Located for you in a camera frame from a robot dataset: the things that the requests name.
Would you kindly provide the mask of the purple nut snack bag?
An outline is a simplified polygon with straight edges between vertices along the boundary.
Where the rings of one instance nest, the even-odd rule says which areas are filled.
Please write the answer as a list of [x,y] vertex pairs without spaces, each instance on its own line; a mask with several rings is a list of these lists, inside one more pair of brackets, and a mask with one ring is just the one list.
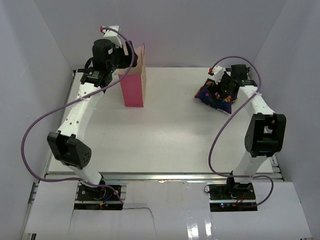
[[216,110],[231,114],[232,104],[236,101],[235,94],[221,88],[216,82],[208,78],[194,95],[195,99],[201,100],[205,105]]

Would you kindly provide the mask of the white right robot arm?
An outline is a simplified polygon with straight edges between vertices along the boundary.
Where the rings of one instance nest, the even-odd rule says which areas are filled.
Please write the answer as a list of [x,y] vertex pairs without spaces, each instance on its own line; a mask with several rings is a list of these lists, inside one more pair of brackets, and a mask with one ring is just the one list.
[[207,88],[209,96],[218,100],[236,96],[242,101],[240,108],[251,118],[244,137],[245,153],[226,179],[226,195],[236,200],[252,190],[260,166],[281,151],[287,119],[266,104],[246,65],[236,64],[229,69],[217,65],[208,74],[213,77],[213,84]]

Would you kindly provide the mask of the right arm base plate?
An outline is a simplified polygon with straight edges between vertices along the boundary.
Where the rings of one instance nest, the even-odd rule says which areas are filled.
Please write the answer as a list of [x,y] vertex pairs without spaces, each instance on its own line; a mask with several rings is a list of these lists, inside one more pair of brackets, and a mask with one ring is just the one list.
[[257,211],[257,200],[253,185],[247,189],[229,190],[226,184],[207,184],[204,192],[209,197],[209,207],[212,213],[253,212]]

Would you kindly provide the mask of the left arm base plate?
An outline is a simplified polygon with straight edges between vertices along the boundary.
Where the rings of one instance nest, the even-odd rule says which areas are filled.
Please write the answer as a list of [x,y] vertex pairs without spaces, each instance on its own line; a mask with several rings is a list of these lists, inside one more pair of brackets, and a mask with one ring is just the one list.
[[122,192],[121,185],[111,185],[115,192],[108,188],[90,188],[86,185],[79,184],[74,202],[75,210],[91,210],[91,211],[120,211],[123,204],[120,197]]

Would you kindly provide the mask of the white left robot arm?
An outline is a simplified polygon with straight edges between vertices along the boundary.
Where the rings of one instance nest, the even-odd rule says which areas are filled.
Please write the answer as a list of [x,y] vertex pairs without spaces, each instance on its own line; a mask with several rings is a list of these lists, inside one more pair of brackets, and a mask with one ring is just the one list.
[[76,103],[71,106],[64,122],[55,132],[50,132],[47,142],[53,157],[70,168],[88,188],[88,193],[99,200],[105,196],[103,176],[89,162],[92,150],[84,143],[85,132],[96,105],[113,80],[117,69],[137,65],[138,55],[131,41],[118,46],[109,39],[98,39],[92,46],[92,57],[75,75],[80,77]]

